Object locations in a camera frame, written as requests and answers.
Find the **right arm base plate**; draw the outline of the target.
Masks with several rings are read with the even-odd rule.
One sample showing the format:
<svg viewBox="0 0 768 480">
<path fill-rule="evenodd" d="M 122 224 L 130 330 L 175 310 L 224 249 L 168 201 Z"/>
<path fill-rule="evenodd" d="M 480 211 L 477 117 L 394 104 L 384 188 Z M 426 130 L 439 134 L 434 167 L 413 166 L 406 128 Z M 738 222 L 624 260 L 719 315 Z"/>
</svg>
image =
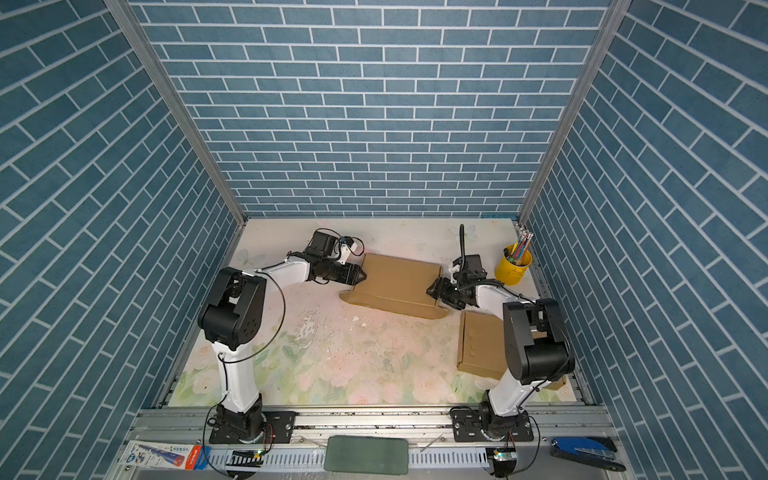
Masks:
<svg viewBox="0 0 768 480">
<path fill-rule="evenodd" d="M 455 442 L 509 441 L 528 442 L 534 439 L 527 413 L 500 417 L 467 406 L 452 407 L 451 418 Z"/>
</svg>

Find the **brown cardboard box sheet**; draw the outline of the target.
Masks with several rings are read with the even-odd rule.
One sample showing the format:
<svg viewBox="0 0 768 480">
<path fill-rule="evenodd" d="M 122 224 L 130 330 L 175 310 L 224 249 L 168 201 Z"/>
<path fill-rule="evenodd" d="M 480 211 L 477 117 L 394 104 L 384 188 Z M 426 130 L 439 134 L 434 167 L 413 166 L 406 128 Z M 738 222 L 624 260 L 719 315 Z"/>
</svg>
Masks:
<svg viewBox="0 0 768 480">
<path fill-rule="evenodd" d="M 558 382 L 575 360 L 562 324 L 541 310 L 514 307 L 502 318 L 462 314 L 457 369 L 496 380 L 506 374 L 521 385 Z"/>
</svg>

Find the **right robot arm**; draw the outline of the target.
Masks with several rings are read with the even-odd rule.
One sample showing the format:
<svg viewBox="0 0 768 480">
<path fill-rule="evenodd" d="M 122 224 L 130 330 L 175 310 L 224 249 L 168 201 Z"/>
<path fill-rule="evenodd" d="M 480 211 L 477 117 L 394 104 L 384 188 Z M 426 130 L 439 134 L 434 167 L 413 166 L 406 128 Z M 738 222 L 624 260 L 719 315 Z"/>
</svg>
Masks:
<svg viewBox="0 0 768 480">
<path fill-rule="evenodd" d="M 526 402 L 571 374 L 576 363 L 557 301 L 529 299 L 491 279 L 460 283 L 440 277 L 426 293 L 456 310 L 471 305 L 502 321 L 507 371 L 479 404 L 481 431 L 493 440 L 532 439 Z"/>
</svg>

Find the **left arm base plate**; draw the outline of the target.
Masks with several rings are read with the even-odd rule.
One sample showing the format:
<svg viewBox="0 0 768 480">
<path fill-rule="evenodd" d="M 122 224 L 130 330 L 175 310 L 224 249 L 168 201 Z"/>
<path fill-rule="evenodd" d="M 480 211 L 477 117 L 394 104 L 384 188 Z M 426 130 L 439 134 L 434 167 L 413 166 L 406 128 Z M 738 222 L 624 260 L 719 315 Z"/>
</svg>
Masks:
<svg viewBox="0 0 768 480">
<path fill-rule="evenodd" d="M 255 414 L 218 413 L 207 421 L 211 429 L 206 441 L 211 444 L 257 445 L 271 447 L 291 441 L 295 411 L 257 411 Z"/>
</svg>

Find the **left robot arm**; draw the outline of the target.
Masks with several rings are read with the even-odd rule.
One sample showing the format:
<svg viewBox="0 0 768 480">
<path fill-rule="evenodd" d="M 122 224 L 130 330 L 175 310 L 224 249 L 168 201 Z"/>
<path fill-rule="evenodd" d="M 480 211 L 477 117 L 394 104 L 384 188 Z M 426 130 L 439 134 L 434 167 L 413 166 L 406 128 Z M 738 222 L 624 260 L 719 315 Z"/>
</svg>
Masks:
<svg viewBox="0 0 768 480">
<path fill-rule="evenodd" d="M 304 253 L 292 254 L 280 263 L 252 272 L 225 267 L 217 274 L 198 325 L 216 354 L 223 398 L 208 415 L 212 444 L 248 444 L 274 441 L 274 430 L 263 413 L 263 398 L 254 377 L 249 351 L 262 323 L 266 296 L 277 291 L 281 314 L 287 313 L 284 289 L 316 279 L 355 286 L 367 275 L 354 263 L 343 263 Z"/>
</svg>

